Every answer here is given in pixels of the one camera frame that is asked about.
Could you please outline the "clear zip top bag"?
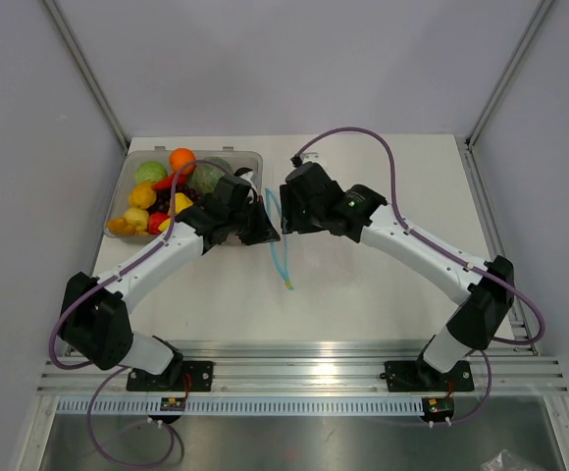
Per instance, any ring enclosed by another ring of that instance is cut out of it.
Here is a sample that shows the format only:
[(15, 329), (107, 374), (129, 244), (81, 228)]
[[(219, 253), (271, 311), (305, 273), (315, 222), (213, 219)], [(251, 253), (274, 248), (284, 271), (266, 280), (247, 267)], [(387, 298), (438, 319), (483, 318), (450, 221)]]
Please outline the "clear zip top bag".
[[(274, 224), (274, 227), (280, 227), (282, 225), (282, 218), (284, 215), (280, 198), (269, 188), (266, 188), (264, 193), (264, 203), (267, 216)], [(287, 290), (292, 291), (294, 290), (294, 285), (291, 280), (288, 267), (288, 239), (284, 233), (281, 233), (280, 239), (280, 241), (272, 241), (269, 243), (270, 253), (274, 267), (282, 279), (284, 287)]]

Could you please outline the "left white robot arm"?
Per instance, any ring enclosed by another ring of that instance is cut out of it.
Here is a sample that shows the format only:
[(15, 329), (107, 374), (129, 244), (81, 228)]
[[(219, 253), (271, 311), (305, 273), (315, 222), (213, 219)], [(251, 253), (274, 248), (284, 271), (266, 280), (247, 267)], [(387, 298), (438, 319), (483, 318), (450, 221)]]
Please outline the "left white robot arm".
[(174, 389), (184, 375), (182, 354), (164, 340), (134, 332), (129, 314), (177, 269), (230, 236), (246, 246), (280, 238), (251, 183), (226, 175), (198, 203), (173, 213), (170, 225), (132, 258), (99, 277), (72, 276), (50, 339), (73, 347), (86, 365), (103, 371), (128, 367), (162, 391)]

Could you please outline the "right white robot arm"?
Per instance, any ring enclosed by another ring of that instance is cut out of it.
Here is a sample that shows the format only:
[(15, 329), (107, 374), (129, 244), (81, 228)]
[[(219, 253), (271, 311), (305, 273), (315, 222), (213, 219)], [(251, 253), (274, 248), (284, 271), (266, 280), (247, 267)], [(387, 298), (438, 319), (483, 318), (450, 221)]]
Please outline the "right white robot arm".
[(388, 374), (388, 386), (409, 392), (456, 387), (456, 370), (471, 351), (487, 349), (513, 304), (514, 268), (506, 258), (470, 256), (454, 247), (427, 245), (405, 229), (379, 193), (363, 184), (348, 190), (317, 163), (294, 169), (280, 187), (286, 234), (328, 232), (380, 250), (439, 288), (457, 306), (417, 359)]

